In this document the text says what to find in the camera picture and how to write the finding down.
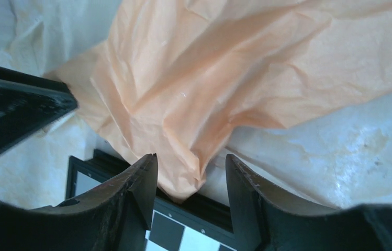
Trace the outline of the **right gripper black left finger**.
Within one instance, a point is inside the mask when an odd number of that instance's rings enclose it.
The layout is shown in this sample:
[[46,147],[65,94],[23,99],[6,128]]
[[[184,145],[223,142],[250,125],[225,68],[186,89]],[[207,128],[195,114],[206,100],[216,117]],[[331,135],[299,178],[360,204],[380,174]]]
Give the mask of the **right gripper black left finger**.
[[158,160],[147,154],[58,206],[25,210],[0,201],[0,250],[143,250]]

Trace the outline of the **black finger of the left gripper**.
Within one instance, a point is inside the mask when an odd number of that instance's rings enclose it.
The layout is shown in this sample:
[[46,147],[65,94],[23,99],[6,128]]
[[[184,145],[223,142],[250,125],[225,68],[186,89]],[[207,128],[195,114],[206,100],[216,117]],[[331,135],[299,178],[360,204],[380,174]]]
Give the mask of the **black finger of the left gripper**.
[[63,82],[0,67],[0,154],[77,107]]

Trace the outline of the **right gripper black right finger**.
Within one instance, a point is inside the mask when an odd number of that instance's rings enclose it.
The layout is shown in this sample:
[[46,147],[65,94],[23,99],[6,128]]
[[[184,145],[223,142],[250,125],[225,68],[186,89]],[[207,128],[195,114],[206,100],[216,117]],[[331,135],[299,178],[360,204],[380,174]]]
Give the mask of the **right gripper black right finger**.
[[226,156],[227,190],[237,250],[392,250],[392,204],[326,207]]

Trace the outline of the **flower bouquet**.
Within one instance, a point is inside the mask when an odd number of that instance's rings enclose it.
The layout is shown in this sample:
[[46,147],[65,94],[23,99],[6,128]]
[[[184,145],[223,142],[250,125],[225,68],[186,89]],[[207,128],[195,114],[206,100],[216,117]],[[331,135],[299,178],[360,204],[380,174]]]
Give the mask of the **flower bouquet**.
[[54,75],[126,160],[196,193],[234,128],[289,128],[392,92],[392,1],[123,1]]

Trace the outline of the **cream printed ribbon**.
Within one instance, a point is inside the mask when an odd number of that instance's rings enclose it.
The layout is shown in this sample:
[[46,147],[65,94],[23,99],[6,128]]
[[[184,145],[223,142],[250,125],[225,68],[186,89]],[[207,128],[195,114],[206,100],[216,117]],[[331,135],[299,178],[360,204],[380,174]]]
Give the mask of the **cream printed ribbon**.
[[41,76],[108,37],[120,1],[11,1],[16,36],[12,66]]

